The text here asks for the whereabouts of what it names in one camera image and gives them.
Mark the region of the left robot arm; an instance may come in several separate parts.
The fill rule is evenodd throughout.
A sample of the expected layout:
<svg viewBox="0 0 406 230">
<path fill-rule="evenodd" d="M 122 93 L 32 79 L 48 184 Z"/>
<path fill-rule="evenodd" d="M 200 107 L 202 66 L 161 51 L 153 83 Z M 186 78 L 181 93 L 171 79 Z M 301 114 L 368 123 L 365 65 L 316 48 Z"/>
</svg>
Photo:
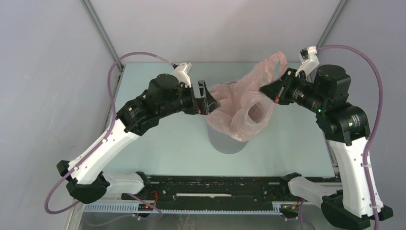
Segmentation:
<svg viewBox="0 0 406 230">
<path fill-rule="evenodd" d="M 159 74 L 144 92 L 124 104 L 116 113 L 113 127 L 106 130 L 84 153 L 72 161 L 60 161 L 57 169 L 67 180 L 68 193 L 84 204 L 93 203 L 106 194 L 132 194 L 139 199 L 151 195 L 150 181 L 143 172 L 132 174 L 103 173 L 104 167 L 127 145 L 156 127 L 159 120 L 184 112 L 208 115 L 220 103 L 198 82 L 201 97 L 193 87 L 171 74 Z"/>
</svg>

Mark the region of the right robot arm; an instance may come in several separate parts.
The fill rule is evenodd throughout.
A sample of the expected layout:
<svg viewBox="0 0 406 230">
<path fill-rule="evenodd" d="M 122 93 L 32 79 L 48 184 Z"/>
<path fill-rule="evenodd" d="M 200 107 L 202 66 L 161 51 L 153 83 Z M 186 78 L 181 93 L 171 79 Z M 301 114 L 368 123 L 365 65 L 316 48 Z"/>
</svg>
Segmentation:
<svg viewBox="0 0 406 230">
<path fill-rule="evenodd" d="M 366 113 L 347 101 L 350 83 L 350 76 L 337 65 L 318 67 L 313 82 L 308 82 L 302 71 L 288 68 L 278 80 L 262 86 L 260 92 L 276 104 L 296 103 L 315 113 L 316 123 L 336 157 L 342 183 L 341 189 L 332 190 L 295 172 L 282 178 L 279 196 L 309 201 L 334 227 L 364 230 L 372 220 L 391 218 L 393 210 L 382 203 L 377 193 L 370 194 L 365 170 L 371 166 L 364 149 L 372 136 Z"/>
</svg>

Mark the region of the pink plastic trash bag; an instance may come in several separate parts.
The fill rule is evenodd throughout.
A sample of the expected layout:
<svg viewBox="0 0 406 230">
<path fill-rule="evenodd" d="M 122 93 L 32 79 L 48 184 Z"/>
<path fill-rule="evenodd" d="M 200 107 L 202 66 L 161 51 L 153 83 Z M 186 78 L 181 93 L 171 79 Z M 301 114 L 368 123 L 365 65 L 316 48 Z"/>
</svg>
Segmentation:
<svg viewBox="0 0 406 230">
<path fill-rule="evenodd" d="M 237 141 L 252 139 L 268 125 L 276 106 L 259 89 L 280 78 L 287 67 L 285 54 L 277 52 L 236 82 L 210 87 L 220 107 L 204 116 L 207 124 Z"/>
</svg>

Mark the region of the grey plastic trash bin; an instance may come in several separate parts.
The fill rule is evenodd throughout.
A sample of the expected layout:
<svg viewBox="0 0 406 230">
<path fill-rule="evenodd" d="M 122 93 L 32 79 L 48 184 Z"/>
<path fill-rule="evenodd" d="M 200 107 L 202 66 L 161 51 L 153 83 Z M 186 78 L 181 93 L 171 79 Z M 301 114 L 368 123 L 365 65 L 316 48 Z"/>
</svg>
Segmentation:
<svg viewBox="0 0 406 230">
<path fill-rule="evenodd" d="M 248 141 L 240 142 L 213 128 L 205 119 L 209 141 L 214 149 L 223 154 L 235 154 L 242 151 Z"/>
</svg>

